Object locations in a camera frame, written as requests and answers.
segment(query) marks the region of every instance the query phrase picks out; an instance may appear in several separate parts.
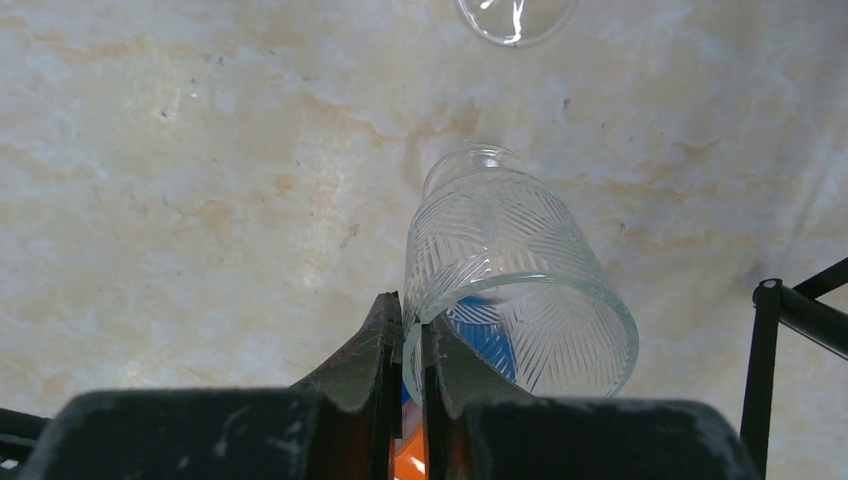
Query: glass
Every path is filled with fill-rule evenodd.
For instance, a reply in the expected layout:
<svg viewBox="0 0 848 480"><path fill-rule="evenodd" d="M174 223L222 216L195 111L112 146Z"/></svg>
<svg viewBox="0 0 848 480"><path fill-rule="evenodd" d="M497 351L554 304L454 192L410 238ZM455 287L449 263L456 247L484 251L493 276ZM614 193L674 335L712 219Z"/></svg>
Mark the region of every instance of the glass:
<svg viewBox="0 0 848 480"><path fill-rule="evenodd" d="M456 0L479 35L498 45L530 45L568 21L577 0Z"/></svg>
<svg viewBox="0 0 848 480"><path fill-rule="evenodd" d="M409 229L403 375L421 402L421 325L445 313L494 369L543 396L613 395L639 337L565 203L490 145L442 158Z"/></svg>

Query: marble surface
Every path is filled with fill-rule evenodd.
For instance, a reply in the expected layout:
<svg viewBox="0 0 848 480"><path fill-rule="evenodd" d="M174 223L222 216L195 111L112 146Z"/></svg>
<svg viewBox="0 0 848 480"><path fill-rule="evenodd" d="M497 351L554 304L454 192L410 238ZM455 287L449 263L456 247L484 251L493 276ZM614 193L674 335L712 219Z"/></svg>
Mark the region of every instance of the marble surface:
<svg viewBox="0 0 848 480"><path fill-rule="evenodd" d="M0 0L0 404L288 384L402 286L468 141L563 195L638 323L622 395L738 426L756 283L848 255L848 4ZM848 307L848 295L831 295ZM781 331L770 474L848 477L848 364Z"/></svg>

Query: drinking glass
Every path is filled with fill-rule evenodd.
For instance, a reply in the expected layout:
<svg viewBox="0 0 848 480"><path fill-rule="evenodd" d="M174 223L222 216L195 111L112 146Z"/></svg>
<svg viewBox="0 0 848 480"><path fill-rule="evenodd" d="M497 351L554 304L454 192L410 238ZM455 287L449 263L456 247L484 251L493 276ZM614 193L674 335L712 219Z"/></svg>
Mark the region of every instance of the drinking glass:
<svg viewBox="0 0 848 480"><path fill-rule="evenodd" d="M511 47L536 43L568 21L577 0L455 0L486 40Z"/></svg>
<svg viewBox="0 0 848 480"><path fill-rule="evenodd" d="M407 238L404 382L421 402L421 325L444 313L489 365L542 396L613 395L636 325L565 203L512 152L471 145L424 184Z"/></svg>

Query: orange plastic object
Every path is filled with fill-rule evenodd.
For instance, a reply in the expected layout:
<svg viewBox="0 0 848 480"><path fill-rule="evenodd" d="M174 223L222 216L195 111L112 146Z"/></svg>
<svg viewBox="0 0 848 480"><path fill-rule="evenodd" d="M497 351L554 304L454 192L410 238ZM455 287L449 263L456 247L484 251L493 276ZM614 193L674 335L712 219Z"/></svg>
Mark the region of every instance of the orange plastic object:
<svg viewBox="0 0 848 480"><path fill-rule="evenodd" d="M412 438L395 455L395 480L424 480L424 428L419 425Z"/></svg>

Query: beige marble table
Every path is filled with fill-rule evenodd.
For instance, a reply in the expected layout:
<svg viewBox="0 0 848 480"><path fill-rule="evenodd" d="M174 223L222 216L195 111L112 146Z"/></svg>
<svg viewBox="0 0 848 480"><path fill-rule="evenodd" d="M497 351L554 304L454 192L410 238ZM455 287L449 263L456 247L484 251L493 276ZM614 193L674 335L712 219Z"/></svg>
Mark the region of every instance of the beige marble table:
<svg viewBox="0 0 848 480"><path fill-rule="evenodd" d="M622 395L738 425L754 286L848 255L846 24L584 0L514 50L450 0L0 0L0 405L297 380L401 288L424 174L481 141L629 304ZM786 330L778 355L770 474L848 477L848 364Z"/></svg>

